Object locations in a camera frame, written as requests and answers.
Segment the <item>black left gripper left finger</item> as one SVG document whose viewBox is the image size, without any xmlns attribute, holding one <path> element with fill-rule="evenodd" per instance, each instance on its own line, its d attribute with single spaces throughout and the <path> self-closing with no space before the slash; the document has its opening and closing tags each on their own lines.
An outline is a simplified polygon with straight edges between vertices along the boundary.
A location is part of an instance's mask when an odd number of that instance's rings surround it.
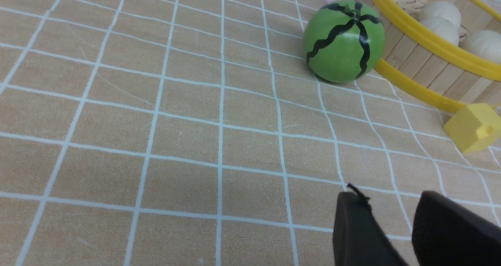
<svg viewBox="0 0 501 266">
<path fill-rule="evenodd" d="M 406 266 L 378 225 L 370 197 L 349 183 L 351 191 L 337 197 L 333 224 L 333 259 L 336 266 Z"/>
</svg>

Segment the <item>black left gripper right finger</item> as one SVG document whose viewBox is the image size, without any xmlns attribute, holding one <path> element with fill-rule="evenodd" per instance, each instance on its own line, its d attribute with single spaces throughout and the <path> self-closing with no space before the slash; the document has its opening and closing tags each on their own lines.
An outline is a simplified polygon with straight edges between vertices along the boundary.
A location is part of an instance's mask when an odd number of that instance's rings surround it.
<svg viewBox="0 0 501 266">
<path fill-rule="evenodd" d="M 501 264 L 501 229 L 435 191 L 421 193 L 412 246 L 421 266 Z"/>
</svg>

